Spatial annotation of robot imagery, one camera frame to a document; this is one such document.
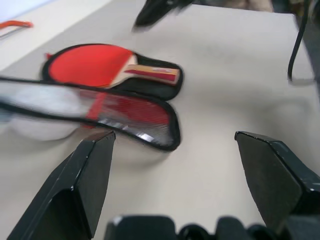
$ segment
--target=white table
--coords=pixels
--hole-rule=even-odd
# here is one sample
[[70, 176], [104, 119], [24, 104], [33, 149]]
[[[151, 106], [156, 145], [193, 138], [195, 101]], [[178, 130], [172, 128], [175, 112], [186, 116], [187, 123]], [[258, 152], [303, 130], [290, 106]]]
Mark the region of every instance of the white table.
[[[148, 32], [133, 34], [131, 27], [143, 4], [113, 1], [1, 74], [39, 78], [44, 53], [81, 43], [121, 45], [185, 70], [182, 90], [171, 101], [180, 119], [181, 145], [169, 154], [117, 138], [94, 239], [102, 240], [108, 220], [119, 214], [170, 215], [177, 228], [197, 222], [209, 231], [225, 215], [236, 216], [245, 225], [262, 223], [234, 141], [236, 131], [284, 141], [320, 174], [316, 88], [287, 82], [297, 36], [293, 16], [193, 5]], [[303, 47], [294, 74], [313, 75]], [[1, 239], [50, 172], [88, 134], [80, 130], [67, 139], [41, 143], [12, 131], [0, 135]]]

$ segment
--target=wooden paddle handle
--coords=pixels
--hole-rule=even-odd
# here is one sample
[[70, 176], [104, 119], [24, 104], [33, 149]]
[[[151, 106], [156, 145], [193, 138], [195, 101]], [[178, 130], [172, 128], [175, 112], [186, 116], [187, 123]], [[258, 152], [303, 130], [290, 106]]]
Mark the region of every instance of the wooden paddle handle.
[[179, 69], [145, 65], [128, 65], [124, 72], [173, 86], [177, 84], [180, 75]]

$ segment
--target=red rubber paddle face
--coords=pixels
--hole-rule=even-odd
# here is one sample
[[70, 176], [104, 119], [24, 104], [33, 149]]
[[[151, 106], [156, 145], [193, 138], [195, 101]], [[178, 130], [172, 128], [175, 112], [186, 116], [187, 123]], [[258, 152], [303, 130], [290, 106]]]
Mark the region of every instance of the red rubber paddle face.
[[79, 46], [57, 56], [49, 67], [49, 74], [62, 83], [109, 86], [132, 55], [132, 51], [120, 46]]

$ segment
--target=black cable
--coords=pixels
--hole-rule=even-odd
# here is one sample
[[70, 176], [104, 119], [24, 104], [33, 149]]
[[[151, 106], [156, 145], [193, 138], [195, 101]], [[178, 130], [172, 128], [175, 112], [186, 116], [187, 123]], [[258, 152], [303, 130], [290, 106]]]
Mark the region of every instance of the black cable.
[[294, 44], [293, 51], [292, 51], [292, 55], [291, 55], [291, 58], [289, 61], [288, 78], [289, 78], [289, 82], [293, 85], [310, 85], [310, 84], [313, 84], [314, 82], [316, 82], [317, 79], [319, 78], [318, 76], [316, 76], [314, 79], [298, 79], [298, 78], [292, 77], [292, 71], [294, 68], [296, 56], [297, 56], [300, 44], [302, 42], [305, 30], [306, 30], [307, 22], [308, 22], [309, 6], [310, 6], [310, 0], [304, 0], [304, 4], [303, 4], [304, 13], [303, 13], [301, 25], [299, 28], [298, 36], [296, 37], [295, 44]]

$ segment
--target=orange handle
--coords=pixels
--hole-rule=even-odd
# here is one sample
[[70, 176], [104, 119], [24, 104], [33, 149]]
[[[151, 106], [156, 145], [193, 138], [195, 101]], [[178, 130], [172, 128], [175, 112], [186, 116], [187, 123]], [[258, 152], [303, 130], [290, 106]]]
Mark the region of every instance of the orange handle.
[[177, 84], [180, 75], [179, 69], [145, 65], [129, 65], [124, 72], [173, 86]]
[[0, 29], [4, 29], [4, 28], [10, 27], [10, 26], [32, 28], [34, 25], [30, 21], [15, 21], [15, 20], [5, 21], [5, 22], [0, 23]]

